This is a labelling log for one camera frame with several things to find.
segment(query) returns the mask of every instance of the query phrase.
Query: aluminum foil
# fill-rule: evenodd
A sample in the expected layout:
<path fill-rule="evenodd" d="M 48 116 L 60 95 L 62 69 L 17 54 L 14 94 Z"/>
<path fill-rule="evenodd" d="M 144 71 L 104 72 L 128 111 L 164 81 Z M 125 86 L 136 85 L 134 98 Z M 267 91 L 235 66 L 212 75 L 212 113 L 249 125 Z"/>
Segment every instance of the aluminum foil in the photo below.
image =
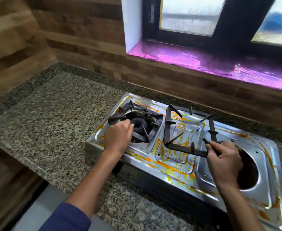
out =
<path fill-rule="evenodd" d="M 267 59 L 222 59 L 195 49 L 143 39 L 128 54 L 282 90 L 282 66 Z"/>

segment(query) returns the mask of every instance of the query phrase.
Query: wood paneling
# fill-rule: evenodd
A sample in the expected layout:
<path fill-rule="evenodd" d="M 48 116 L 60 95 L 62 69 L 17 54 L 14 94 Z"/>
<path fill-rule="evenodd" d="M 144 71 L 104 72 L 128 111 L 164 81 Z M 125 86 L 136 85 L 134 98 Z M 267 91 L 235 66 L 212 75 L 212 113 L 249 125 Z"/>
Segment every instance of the wood paneling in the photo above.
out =
<path fill-rule="evenodd" d="M 25 0 L 0 0 L 0 96 L 55 61 Z"/>
<path fill-rule="evenodd" d="M 125 55 L 121 0 L 27 0 L 59 61 L 282 128 L 282 91 Z"/>
<path fill-rule="evenodd" d="M 24 207 L 43 181 L 0 149 L 0 230 Z"/>

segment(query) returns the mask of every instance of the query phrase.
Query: black window frame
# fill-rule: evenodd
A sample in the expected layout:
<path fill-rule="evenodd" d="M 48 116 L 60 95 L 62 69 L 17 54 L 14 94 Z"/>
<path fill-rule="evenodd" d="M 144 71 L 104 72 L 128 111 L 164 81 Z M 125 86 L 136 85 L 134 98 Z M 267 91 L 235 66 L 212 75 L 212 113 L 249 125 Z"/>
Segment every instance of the black window frame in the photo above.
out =
<path fill-rule="evenodd" d="M 275 0 L 225 0 L 212 36 L 159 28 L 161 0 L 143 0 L 143 38 L 210 53 L 271 58 L 282 62 L 282 46 L 252 42 Z"/>

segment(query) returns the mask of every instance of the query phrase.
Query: stainless steel stove top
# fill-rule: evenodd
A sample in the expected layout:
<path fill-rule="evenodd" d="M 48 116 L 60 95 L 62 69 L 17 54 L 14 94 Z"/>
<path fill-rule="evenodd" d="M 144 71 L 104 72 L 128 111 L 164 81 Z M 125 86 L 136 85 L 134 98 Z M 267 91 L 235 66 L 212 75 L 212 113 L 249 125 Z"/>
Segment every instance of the stainless steel stove top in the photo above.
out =
<path fill-rule="evenodd" d="M 163 144 L 166 109 L 168 105 L 125 93 L 86 141 L 87 160 L 96 162 L 104 147 L 104 132 L 108 119 L 116 116 L 120 107 L 129 103 L 147 108 L 152 114 L 163 115 L 162 124 L 148 143 L 131 143 L 121 161 L 163 180 L 170 189 L 176 188 L 222 211 L 226 211 L 218 194 L 204 157 L 171 150 Z M 206 151 L 203 139 L 210 141 L 209 121 L 203 117 L 180 111 L 182 118 L 171 112 L 170 138 L 183 133 L 173 143 Z M 256 177 L 251 185 L 243 185 L 242 193 L 250 202 L 267 230 L 282 230 L 282 170 L 277 145 L 269 139 L 214 121 L 217 141 L 232 141 L 250 159 L 256 174 L 242 176 L 245 181 Z"/>

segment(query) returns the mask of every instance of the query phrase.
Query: white wall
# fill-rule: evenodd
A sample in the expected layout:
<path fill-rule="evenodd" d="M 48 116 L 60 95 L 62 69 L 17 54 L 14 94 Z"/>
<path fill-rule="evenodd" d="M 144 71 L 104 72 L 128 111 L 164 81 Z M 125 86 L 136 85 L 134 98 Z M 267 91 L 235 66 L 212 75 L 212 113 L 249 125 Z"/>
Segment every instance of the white wall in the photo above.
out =
<path fill-rule="evenodd" d="M 126 52 L 142 38 L 142 0 L 122 0 Z"/>

